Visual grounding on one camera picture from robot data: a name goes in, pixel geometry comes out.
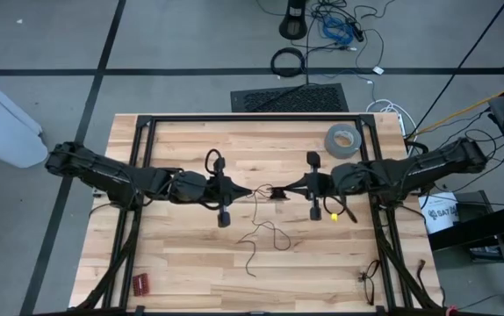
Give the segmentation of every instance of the small red block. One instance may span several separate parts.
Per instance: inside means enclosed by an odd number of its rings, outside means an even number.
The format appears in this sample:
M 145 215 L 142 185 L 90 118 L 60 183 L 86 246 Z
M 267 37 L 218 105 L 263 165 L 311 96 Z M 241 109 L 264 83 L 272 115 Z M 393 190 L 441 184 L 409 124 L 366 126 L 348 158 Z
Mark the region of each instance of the small red block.
M 142 273 L 133 277 L 133 293 L 135 296 L 144 296 L 148 294 L 147 273 Z

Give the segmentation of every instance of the trash can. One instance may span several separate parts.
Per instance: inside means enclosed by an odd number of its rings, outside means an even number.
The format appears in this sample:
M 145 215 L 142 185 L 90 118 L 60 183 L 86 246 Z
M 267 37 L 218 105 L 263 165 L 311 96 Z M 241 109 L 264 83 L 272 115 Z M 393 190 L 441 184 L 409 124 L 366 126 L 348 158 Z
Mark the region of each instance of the trash can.
M 0 91 L 0 160 L 19 168 L 43 162 L 41 126 Z

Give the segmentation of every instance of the butcher block tabletop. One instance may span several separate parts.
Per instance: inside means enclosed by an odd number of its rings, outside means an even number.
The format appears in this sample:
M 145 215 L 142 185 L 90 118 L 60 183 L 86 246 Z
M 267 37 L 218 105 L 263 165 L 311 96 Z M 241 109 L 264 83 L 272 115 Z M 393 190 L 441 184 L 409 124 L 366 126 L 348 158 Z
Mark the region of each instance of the butcher block tabletop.
M 328 128 L 344 121 L 317 121 L 318 113 L 297 115 L 310 115 L 313 120 L 159 122 L 150 166 L 179 167 L 205 175 L 205 155 L 217 148 L 227 161 L 225 174 L 240 186 L 255 189 L 299 180 L 310 172 L 308 151 L 318 152 L 320 172 L 325 173 L 338 164 L 361 161 L 359 153 L 338 160 L 324 148 Z M 106 156 L 129 162 L 137 117 L 116 115 Z M 396 115 L 378 113 L 375 120 L 383 158 L 405 158 Z M 142 164 L 147 132 L 145 128 L 141 137 L 138 166 Z M 369 130 L 364 134 L 373 159 Z M 359 281 L 360 273 L 378 259 L 367 195 L 348 197 L 356 224 L 345 214 L 334 222 L 324 211 L 321 221 L 311 221 L 310 202 L 292 193 L 287 197 L 290 200 L 284 203 L 270 202 L 260 193 L 236 200 L 228 207 L 232 223 L 227 228 L 218 228 L 217 212 L 201 205 L 154 202 L 145 207 L 133 275 L 148 274 L 149 293 L 135 297 L 132 287 L 127 309 L 144 305 L 148 312 L 374 312 L 375 307 L 367 303 L 364 283 Z M 96 198 L 94 206 L 107 202 L 105 197 Z M 420 210 L 416 198 L 409 198 L 405 204 Z M 340 210 L 334 202 L 328 207 Z M 274 231 L 264 226 L 252 233 L 256 229 L 252 222 L 255 213 L 256 224 L 269 221 L 289 239 L 279 231 L 274 238 Z M 71 306 L 85 300 L 105 273 L 118 216 L 119 210 L 112 207 L 102 207 L 91 215 Z M 131 218 L 132 214 L 127 218 L 125 237 Z M 423 283 L 430 297 L 441 304 L 423 219 L 399 208 L 396 221 L 407 269 L 415 277 L 419 260 L 426 262 L 421 273 Z M 239 243 L 247 233 L 252 234 Z M 250 260 L 254 247 L 256 253 Z M 396 305 L 402 306 L 399 279 L 392 265 L 391 274 Z M 122 277 L 123 270 L 116 278 L 112 306 L 119 303 Z M 386 306 L 380 268 L 372 281 L 375 305 Z

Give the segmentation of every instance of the gray duct tape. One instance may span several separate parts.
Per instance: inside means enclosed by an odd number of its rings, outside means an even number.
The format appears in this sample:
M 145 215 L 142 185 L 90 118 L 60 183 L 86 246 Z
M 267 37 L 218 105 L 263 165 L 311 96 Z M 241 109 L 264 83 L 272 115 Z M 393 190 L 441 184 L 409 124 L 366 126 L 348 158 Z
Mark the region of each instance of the gray duct tape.
M 348 140 L 348 145 L 339 144 L 336 139 Z M 328 130 L 324 139 L 324 147 L 334 158 L 347 159 L 357 153 L 361 147 L 361 135 L 354 126 L 348 124 L 336 124 Z

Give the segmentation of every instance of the yellow cable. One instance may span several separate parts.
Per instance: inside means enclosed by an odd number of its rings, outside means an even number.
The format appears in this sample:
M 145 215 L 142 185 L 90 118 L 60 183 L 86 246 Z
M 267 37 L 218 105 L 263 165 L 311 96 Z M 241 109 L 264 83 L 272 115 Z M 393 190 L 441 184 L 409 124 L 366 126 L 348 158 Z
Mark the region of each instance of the yellow cable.
M 473 104 L 473 105 L 471 105 L 471 106 L 469 106 L 469 107 L 467 107 L 467 108 L 465 108 L 465 109 L 463 109 L 463 110 L 461 110 L 461 111 L 456 111 L 455 113 L 453 113 L 453 114 L 449 115 L 447 118 L 444 118 L 444 119 L 442 119 L 442 120 L 440 120 L 440 121 L 438 121 L 438 122 L 435 122 L 435 123 L 434 123 L 434 124 L 432 124 L 431 126 L 428 126 L 428 127 L 426 127 L 426 128 L 422 128 L 420 131 L 418 131 L 418 133 L 414 133 L 414 135 L 413 135 L 412 137 L 417 136 L 417 135 L 420 135 L 421 133 L 425 133 L 426 131 L 428 131 L 428 130 L 430 130 L 430 129 L 432 129 L 432 128 L 436 127 L 436 126 L 439 126 L 439 125 L 441 125 L 441 124 L 443 124 L 443 123 L 447 122 L 448 120 L 455 118 L 456 116 L 459 116 L 459 115 L 461 115 L 461 114 L 465 114 L 465 113 L 467 113 L 468 111 L 471 111 L 471 110 L 473 110 L 473 109 L 476 109 L 477 107 L 481 106 L 482 104 L 485 104 L 486 102 L 488 102 L 488 101 L 492 100 L 493 98 L 495 98 L 495 97 L 499 97 L 499 96 L 501 96 L 501 95 L 503 95 L 503 94 L 504 94 L 504 90 L 503 90 L 502 92 L 500 92 L 500 93 L 496 94 L 496 95 L 493 95 L 493 96 L 491 96 L 491 97 L 487 97 L 487 98 L 486 98 L 486 99 L 484 99 L 484 100 L 480 100 L 480 101 L 478 101 L 477 103 L 475 103 L 475 104 Z

